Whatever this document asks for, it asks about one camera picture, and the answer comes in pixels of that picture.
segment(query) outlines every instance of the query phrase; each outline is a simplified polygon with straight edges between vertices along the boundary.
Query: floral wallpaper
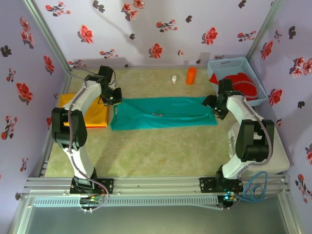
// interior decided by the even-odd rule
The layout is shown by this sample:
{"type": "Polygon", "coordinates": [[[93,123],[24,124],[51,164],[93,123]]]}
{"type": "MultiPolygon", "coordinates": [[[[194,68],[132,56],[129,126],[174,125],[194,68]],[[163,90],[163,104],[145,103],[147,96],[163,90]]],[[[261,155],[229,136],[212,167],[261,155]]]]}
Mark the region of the floral wallpaper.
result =
{"type": "Polygon", "coordinates": [[[7,234],[26,179],[41,157],[47,118],[65,76],[23,2],[5,4],[0,18],[0,234],[7,234]]]}
{"type": "Polygon", "coordinates": [[[35,2],[70,65],[128,68],[245,56],[272,0],[35,2]]]}
{"type": "Polygon", "coordinates": [[[269,102],[257,110],[276,122],[291,162],[287,174],[292,197],[306,233],[312,230],[311,7],[309,0],[285,1],[251,61],[269,94],[269,102]]]}

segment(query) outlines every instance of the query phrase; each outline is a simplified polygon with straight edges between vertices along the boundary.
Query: yellow cloth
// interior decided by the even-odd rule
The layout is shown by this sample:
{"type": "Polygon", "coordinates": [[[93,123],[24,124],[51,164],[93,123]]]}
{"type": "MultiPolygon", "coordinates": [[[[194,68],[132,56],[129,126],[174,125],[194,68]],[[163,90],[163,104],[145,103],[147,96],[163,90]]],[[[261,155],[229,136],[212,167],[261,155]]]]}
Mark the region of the yellow cloth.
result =
{"type": "MultiPolygon", "coordinates": [[[[59,99],[58,107],[63,107],[68,103],[75,94],[62,94],[59,99]]],[[[98,104],[98,100],[92,102],[90,108],[84,115],[84,122],[87,128],[106,127],[108,125],[108,110],[109,106],[98,104]]]]}

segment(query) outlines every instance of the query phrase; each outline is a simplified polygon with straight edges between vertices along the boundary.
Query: purple wall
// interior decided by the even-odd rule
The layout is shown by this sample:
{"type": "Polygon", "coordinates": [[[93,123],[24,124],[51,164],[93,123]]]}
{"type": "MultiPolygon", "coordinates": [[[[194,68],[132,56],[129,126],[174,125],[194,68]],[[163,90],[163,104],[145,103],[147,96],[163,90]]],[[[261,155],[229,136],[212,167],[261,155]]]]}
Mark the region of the purple wall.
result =
{"type": "Polygon", "coordinates": [[[7,1],[0,11],[0,234],[6,234],[42,154],[65,72],[22,1],[7,1]]]}
{"type": "Polygon", "coordinates": [[[310,0],[285,1],[251,62],[270,98],[257,110],[276,122],[291,161],[292,196],[307,233],[312,230],[311,7],[310,0]]]}

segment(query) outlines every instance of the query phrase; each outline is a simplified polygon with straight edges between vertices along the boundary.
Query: ventilation grille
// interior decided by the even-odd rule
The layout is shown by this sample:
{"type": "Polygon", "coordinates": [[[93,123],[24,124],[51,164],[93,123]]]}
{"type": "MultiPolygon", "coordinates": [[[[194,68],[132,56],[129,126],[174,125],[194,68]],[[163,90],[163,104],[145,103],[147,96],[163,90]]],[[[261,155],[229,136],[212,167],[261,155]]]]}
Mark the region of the ventilation grille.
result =
{"type": "MultiPolygon", "coordinates": [[[[76,207],[79,197],[37,197],[36,207],[76,207]]],[[[111,197],[105,206],[190,206],[215,205],[217,196],[144,196],[144,197],[111,197]]]]}

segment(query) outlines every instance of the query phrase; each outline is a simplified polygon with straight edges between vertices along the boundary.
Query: blue cable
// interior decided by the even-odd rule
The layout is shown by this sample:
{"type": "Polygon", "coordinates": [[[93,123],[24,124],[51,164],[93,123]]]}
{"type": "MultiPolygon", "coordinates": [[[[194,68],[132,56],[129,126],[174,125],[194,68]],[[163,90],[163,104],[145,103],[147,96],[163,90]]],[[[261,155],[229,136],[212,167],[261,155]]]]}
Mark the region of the blue cable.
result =
{"type": "Polygon", "coordinates": [[[265,196],[265,192],[266,192],[266,189],[267,189],[267,182],[268,182],[268,173],[267,172],[259,172],[257,174],[255,174],[249,181],[248,183],[246,184],[244,190],[243,190],[243,196],[244,197],[241,197],[241,196],[236,196],[237,198],[241,199],[242,201],[247,201],[247,202],[260,202],[264,199],[264,196],[265,196]],[[260,198],[255,198],[254,197],[254,191],[259,188],[261,185],[256,185],[256,186],[253,186],[251,189],[250,189],[250,194],[246,194],[248,188],[251,186],[252,182],[261,174],[264,174],[265,175],[265,180],[264,180],[264,188],[263,188],[263,191],[261,193],[261,196],[260,198]]]}

